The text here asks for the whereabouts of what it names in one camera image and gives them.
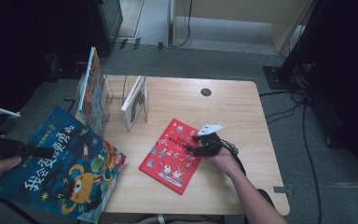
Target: white book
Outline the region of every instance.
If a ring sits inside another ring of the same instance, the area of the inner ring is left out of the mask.
[[[147,85],[146,77],[138,76],[135,83],[132,85],[130,93],[121,107],[124,122],[129,131],[135,121],[138,119],[139,114],[144,111],[146,116],[147,108]]]

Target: red book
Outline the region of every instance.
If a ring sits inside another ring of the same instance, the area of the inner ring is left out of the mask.
[[[152,147],[139,166],[139,169],[154,177],[159,182],[183,194],[200,163],[200,157],[194,157],[185,145],[196,147],[191,138],[199,130],[173,119],[159,140]]]

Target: book cover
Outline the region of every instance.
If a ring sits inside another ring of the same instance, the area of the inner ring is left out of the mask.
[[[192,140],[199,130],[173,119],[155,145],[147,154],[139,169],[157,181],[183,194],[200,163],[185,145],[196,147],[199,143]]]
[[[104,99],[108,94],[108,91],[104,91],[106,89],[104,81],[105,77],[101,70],[97,49],[92,47],[89,53],[86,75],[80,87],[77,111],[81,116],[81,121],[100,136],[103,135],[104,124],[109,118],[109,111],[104,106],[106,104]]]
[[[123,119],[130,130],[144,111],[147,116],[147,84],[146,77],[138,76],[132,85],[131,91],[121,107]]]
[[[126,156],[59,106],[28,145],[51,148],[53,158],[29,156],[4,172],[0,198],[98,222]]]

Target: gray carpet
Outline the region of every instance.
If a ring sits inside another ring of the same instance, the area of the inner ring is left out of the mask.
[[[259,93],[272,91],[262,67],[280,66],[285,57],[198,49],[164,49],[157,46],[132,45],[114,48],[108,57],[101,57],[107,75],[147,75],[152,77],[194,77],[249,80],[256,83]],[[26,141],[55,105],[69,109],[75,99],[77,80],[59,79],[44,83],[22,109],[18,127],[9,137]],[[295,105],[290,93],[261,97],[265,115],[282,112]],[[279,116],[268,118],[273,121]],[[286,187],[291,212],[290,223],[317,223],[318,200],[310,166],[313,161],[320,191],[322,223],[358,223],[358,160],[345,148],[328,148],[324,130],[311,105],[305,108],[305,132],[310,158],[303,139],[303,106],[294,115],[268,125],[272,143]],[[41,223],[76,223],[22,205]],[[242,223],[241,216],[227,216],[227,223]],[[26,223],[16,213],[0,204],[0,223]]]

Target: standing book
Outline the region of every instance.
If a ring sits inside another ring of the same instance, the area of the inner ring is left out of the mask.
[[[56,106],[28,145],[54,150],[29,156],[0,177],[0,198],[97,223],[126,156]]]
[[[145,118],[147,119],[146,77],[138,76],[121,107],[123,119],[128,131],[132,128],[133,124],[143,111],[145,112]]]
[[[193,147],[199,145],[191,138],[197,133],[197,129],[178,119],[173,119],[139,169],[179,194],[183,194],[200,163],[200,157],[195,157],[185,148],[185,145]]]
[[[89,63],[86,75],[80,81],[80,99],[76,118],[91,129],[103,135],[104,125],[109,120],[106,104],[111,96],[107,89],[106,77],[100,66],[97,49],[92,47],[89,53]]]

